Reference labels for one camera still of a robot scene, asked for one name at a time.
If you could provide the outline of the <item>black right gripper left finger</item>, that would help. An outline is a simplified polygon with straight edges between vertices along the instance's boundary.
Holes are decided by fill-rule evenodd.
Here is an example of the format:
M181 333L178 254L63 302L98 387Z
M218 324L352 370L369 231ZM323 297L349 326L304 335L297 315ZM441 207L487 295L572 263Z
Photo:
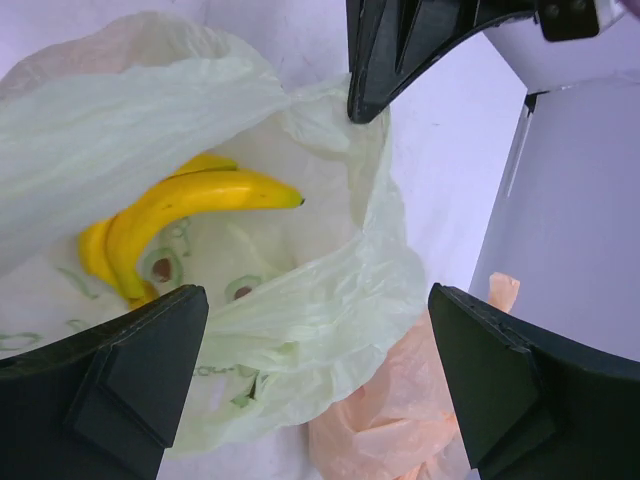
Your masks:
M182 286L1 362L4 479L154 479L173 446L209 305Z

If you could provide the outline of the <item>yellow fake banana bunch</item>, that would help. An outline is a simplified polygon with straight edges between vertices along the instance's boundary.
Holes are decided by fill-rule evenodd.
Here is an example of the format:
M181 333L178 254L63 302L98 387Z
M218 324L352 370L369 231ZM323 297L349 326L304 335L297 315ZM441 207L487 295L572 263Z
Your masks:
M202 213L292 209L303 204L303 195L294 187L241 169L228 157L204 152L125 210L82 232L77 239L79 262L135 310L158 298L156 288L138 274L137 263L168 225Z

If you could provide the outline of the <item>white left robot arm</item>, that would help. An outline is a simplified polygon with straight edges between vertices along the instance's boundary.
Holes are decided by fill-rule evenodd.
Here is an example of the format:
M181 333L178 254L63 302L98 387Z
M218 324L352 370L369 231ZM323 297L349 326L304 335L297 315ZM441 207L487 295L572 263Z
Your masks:
M348 113L388 113L429 283L639 356L639 5L350 1Z

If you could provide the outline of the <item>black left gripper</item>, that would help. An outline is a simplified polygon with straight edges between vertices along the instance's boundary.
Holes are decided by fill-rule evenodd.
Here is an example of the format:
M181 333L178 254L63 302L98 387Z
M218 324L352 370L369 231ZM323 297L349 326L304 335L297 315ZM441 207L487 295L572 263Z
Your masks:
M600 33L596 5L591 0L539 0L536 14L549 42L593 38Z

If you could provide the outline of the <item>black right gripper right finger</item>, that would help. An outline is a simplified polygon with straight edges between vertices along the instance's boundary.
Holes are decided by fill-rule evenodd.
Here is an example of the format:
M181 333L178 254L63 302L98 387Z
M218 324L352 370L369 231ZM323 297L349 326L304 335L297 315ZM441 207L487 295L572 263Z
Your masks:
M483 479L636 479L639 364L436 284L428 311Z

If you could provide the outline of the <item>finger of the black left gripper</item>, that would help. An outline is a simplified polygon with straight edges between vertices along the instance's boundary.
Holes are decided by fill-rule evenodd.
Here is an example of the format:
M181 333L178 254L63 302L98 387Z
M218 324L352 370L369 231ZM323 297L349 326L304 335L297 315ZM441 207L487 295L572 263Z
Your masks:
M534 13L533 1L348 1L349 119L370 123L456 46Z

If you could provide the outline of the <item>green plastic bag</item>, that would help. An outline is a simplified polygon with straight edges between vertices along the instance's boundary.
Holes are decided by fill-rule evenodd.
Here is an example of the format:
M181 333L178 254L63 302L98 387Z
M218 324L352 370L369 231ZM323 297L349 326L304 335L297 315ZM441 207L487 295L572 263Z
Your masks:
M298 189L293 210L210 213L138 262L209 314L174 454L305 423L367 382L424 307L390 116L346 114L341 76L293 92L236 36L156 12L42 49L1 81L1 354L122 315L75 237L203 150Z

